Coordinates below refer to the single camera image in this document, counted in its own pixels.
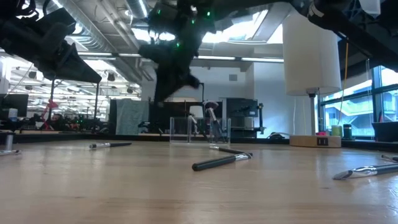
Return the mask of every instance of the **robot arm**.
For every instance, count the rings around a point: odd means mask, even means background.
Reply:
[[[185,85],[198,88],[199,80],[190,74],[189,65],[198,56],[203,36],[216,32],[216,21],[240,9],[275,2],[291,4],[313,24],[333,31],[368,58],[398,71],[398,40],[393,39],[391,30],[379,25],[379,18],[363,12],[359,0],[178,0],[176,6],[158,2],[147,18],[149,28],[176,38],[153,40],[139,50],[143,57],[158,63],[155,101],[165,100]]]

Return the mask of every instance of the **ceiling duct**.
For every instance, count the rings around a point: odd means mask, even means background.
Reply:
[[[147,17],[150,10],[146,0],[126,0],[126,5],[132,16],[137,19]]]
[[[45,0],[36,0],[37,5],[43,6]],[[117,52],[115,47],[105,38],[100,30],[92,23],[92,21],[79,9],[79,7],[71,0],[53,0],[47,6],[47,12],[53,12],[64,7],[67,12],[76,19],[78,25],[81,26],[82,32],[79,37],[73,39],[86,47],[89,51],[95,52]],[[140,83],[142,77],[123,59],[117,58],[111,62],[127,81]]]

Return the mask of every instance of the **red object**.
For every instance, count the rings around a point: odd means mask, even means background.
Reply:
[[[45,126],[45,130],[49,130],[49,125],[47,124],[47,120],[44,118],[45,114],[47,113],[47,111],[49,110],[49,108],[57,108],[58,104],[56,104],[54,101],[49,100],[49,103],[47,103],[47,106],[45,107],[42,115],[40,116],[40,118],[42,118],[42,121],[44,122],[44,126]]]

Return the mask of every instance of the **wooden table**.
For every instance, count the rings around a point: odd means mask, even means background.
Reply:
[[[252,160],[194,172],[227,154],[167,142],[89,151],[94,142],[0,157],[0,223],[398,223],[398,177],[331,179],[386,163],[378,152],[239,144]]]

